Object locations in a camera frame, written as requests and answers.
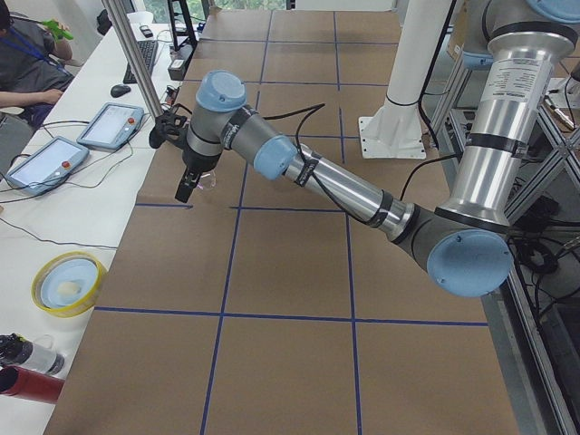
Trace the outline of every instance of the yellow rim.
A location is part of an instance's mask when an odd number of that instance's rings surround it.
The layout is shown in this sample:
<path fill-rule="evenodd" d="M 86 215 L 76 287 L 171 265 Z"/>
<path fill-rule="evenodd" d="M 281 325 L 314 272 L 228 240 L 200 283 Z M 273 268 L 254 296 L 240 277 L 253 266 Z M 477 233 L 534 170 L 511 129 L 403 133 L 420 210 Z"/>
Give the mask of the yellow rim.
<path fill-rule="evenodd" d="M 61 308 L 50 308 L 44 305 L 40 297 L 40 291 L 43 286 L 44 279 L 46 279 L 46 277 L 53 271 L 53 269 L 55 269 L 60 264 L 76 258 L 90 260 L 97 267 L 97 279 L 95 279 L 95 282 L 91 287 L 91 290 L 89 290 L 89 292 L 85 296 L 76 301 L 74 304 L 63 306 Z M 46 263 L 40 269 L 38 274 L 36 274 L 36 277 L 34 278 L 32 285 L 32 297 L 34 304 L 38 306 L 41 310 L 44 310 L 49 314 L 56 315 L 57 317 L 73 317 L 74 315 L 84 313 L 89 308 L 94 306 L 94 303 L 97 299 L 99 287 L 101 286 L 102 279 L 104 278 L 106 273 L 107 269 L 101 264 L 99 260 L 97 260 L 94 256 L 90 254 L 81 251 L 73 251 L 66 254 L 62 254 L 61 256 L 53 258 L 51 261 Z"/>

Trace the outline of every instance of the robotic arm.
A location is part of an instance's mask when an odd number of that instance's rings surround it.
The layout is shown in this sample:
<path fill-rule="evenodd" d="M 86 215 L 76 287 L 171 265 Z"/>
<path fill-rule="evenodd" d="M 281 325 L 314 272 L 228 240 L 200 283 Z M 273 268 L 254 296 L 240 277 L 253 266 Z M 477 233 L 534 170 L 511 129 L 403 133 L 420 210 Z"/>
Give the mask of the robotic arm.
<path fill-rule="evenodd" d="M 572 3 L 580 15 L 580 6 Z M 216 167 L 222 151 L 233 150 L 267 179 L 284 175 L 381 230 L 454 295 L 481 296 L 495 290 L 512 263 L 506 242 L 496 234 L 508 227 L 503 213 L 508 192 L 554 65 L 574 50 L 577 39 L 573 27 L 545 18 L 532 8 L 535 4 L 489 2 L 486 20 L 497 17 L 488 28 L 495 62 L 451 196 L 434 213 L 399 201 L 305 145 L 293 144 L 247 105 L 245 85 L 226 71 L 207 74 L 198 90 L 182 146 L 186 170 L 176 199 L 187 201 L 201 175 Z M 507 5 L 517 14 L 507 15 Z M 508 17 L 514 21 L 506 22 Z M 160 145 L 162 132 L 158 122 L 150 135 L 152 145 Z"/>

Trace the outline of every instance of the tablet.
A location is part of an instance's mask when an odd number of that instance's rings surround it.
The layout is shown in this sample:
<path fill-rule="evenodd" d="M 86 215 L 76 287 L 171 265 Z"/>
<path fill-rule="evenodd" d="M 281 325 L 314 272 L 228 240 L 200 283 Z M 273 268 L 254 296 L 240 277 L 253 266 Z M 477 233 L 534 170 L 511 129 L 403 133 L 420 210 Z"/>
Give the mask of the tablet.
<path fill-rule="evenodd" d="M 63 183 L 89 155 L 83 145 L 56 136 L 6 174 L 6 181 L 26 193 L 40 195 Z"/>
<path fill-rule="evenodd" d="M 141 107 L 108 102 L 76 141 L 98 150 L 118 150 L 139 128 L 143 114 Z"/>

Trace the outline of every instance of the gray shirt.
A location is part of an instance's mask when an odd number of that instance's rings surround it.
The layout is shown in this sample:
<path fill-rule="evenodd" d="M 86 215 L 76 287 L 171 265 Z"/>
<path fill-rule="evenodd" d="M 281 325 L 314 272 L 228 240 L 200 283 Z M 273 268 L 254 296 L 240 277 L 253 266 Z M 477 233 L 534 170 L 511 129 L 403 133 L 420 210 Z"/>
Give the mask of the gray shirt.
<path fill-rule="evenodd" d="M 36 47 L 43 56 L 53 52 L 52 35 L 37 24 L 14 20 L 13 29 Z M 3 43 L 3 40 L 22 47 L 25 51 L 30 50 L 11 32 L 0 38 L 0 91 L 44 92 L 49 89 L 64 91 L 73 80 L 70 74 L 59 71 L 54 65 Z"/>

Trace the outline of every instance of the window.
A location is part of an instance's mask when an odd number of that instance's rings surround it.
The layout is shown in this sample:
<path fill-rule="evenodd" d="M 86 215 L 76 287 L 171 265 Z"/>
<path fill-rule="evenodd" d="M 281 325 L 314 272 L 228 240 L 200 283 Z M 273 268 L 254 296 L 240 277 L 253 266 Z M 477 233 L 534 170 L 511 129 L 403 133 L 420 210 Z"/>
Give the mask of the window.
<path fill-rule="evenodd" d="M 205 0 L 187 0 L 189 14 L 200 21 L 204 18 L 202 3 Z M 157 23 L 169 22 L 169 11 L 167 0 L 144 0 L 145 7 L 155 15 Z M 215 0 L 216 6 L 222 9 L 286 9 L 288 0 Z"/>

